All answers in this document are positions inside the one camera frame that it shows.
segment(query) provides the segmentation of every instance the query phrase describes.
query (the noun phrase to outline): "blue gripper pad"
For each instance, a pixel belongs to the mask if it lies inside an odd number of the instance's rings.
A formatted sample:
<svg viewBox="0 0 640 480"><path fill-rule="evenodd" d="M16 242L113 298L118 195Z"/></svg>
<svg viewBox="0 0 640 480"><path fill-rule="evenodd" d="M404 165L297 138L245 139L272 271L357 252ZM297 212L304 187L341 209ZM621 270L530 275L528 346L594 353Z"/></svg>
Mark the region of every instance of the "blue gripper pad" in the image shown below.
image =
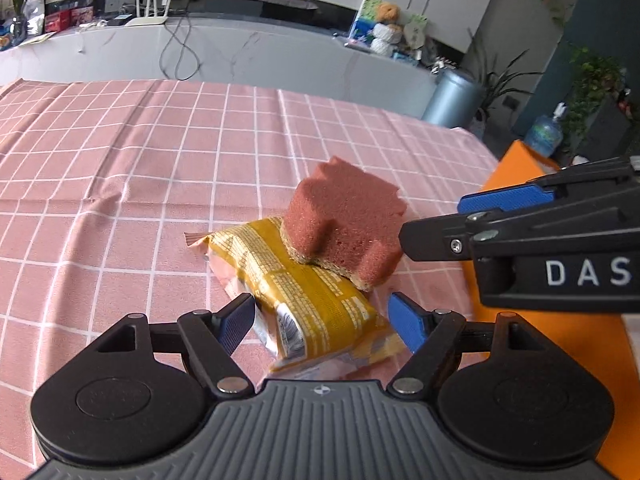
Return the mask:
<svg viewBox="0 0 640 480"><path fill-rule="evenodd" d="M413 354L427 341L428 335L422 322L427 312L406 296L405 298L407 301L394 292L389 297L387 309L391 326Z"/></svg>
<svg viewBox="0 0 640 480"><path fill-rule="evenodd" d="M458 213L468 214L491 209L514 211L553 202L554 199L553 191L545 191L535 184L523 184L463 196L458 203Z"/></svg>
<svg viewBox="0 0 640 480"><path fill-rule="evenodd" d="M225 349L227 355L231 355L238 348L246 333L254 325L255 300L250 294L246 296L247 298L242 303L225 312L225 315L220 318L218 342Z"/></svg>

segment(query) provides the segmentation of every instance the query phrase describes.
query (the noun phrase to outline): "white lettering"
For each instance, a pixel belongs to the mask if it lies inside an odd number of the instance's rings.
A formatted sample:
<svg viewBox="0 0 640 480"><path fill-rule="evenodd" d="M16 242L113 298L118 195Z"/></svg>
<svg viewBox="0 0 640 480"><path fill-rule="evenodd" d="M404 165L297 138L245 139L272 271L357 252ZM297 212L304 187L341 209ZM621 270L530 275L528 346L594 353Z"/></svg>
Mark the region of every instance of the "white lettering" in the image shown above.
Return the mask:
<svg viewBox="0 0 640 480"><path fill-rule="evenodd" d="M558 269L558 279L554 279L554 267ZM557 260L546 261L546 282L550 286L564 285L566 279L566 273L564 272L564 265Z"/></svg>
<svg viewBox="0 0 640 480"><path fill-rule="evenodd" d="M625 286L631 282L631 272L622 267L628 265L629 263L629 258L624 258L623 256L613 258L613 260L611 261L611 272L619 276L618 278L611 279L611 283L613 285Z"/></svg>
<svg viewBox="0 0 640 480"><path fill-rule="evenodd" d="M593 283L595 286L600 286L600 282L596 276L596 270L593 268L593 264L588 258L582 263L580 278L578 278L578 286L583 286L586 281Z"/></svg>

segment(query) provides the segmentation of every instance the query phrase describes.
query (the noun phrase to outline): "dark teal wall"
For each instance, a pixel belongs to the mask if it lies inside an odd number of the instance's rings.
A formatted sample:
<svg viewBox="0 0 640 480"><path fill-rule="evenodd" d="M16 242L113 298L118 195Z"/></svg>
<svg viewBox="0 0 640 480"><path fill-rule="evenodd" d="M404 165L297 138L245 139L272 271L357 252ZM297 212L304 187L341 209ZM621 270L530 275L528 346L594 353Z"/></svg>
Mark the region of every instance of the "dark teal wall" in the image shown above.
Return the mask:
<svg viewBox="0 0 640 480"><path fill-rule="evenodd" d="M514 129L519 135L524 135L539 115L553 113L570 92L573 73L568 43L617 58L628 69L632 100L639 101L640 0L577 0L545 75L516 122Z"/></svg>

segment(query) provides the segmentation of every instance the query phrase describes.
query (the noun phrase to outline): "white router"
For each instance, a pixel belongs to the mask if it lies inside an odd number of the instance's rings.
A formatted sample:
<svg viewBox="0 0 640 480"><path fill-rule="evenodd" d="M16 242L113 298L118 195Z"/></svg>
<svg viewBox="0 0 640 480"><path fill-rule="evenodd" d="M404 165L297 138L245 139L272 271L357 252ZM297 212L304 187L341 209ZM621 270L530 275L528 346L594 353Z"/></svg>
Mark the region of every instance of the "white router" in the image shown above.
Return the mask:
<svg viewBox="0 0 640 480"><path fill-rule="evenodd" d="M154 15L149 15L149 5L151 0L146 0L146 9L145 15L140 16L140 0L136 0L136 17L130 22L124 24L125 27L138 27L140 25L162 25L168 16L169 13L169 4L171 4L171 0L166 0L164 4L164 14L158 16L158 3L154 0Z"/></svg>

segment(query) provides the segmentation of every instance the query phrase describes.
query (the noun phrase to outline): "orange surface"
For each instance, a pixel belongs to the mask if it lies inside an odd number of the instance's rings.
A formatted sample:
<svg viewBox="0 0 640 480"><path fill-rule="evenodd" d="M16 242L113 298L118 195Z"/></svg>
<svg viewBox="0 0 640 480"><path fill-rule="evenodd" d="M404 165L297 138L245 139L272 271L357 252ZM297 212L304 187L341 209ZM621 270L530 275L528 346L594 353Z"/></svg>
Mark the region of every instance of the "orange surface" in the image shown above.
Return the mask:
<svg viewBox="0 0 640 480"><path fill-rule="evenodd" d="M516 186L543 174L537 161L556 165L519 140L504 155L483 190ZM480 303L473 264L463 263L478 321L494 321L504 308ZM625 325L617 314L568 314L517 311L584 368L613 396L616 415L598 455L598 462L621 480L640 479L640 381Z"/></svg>

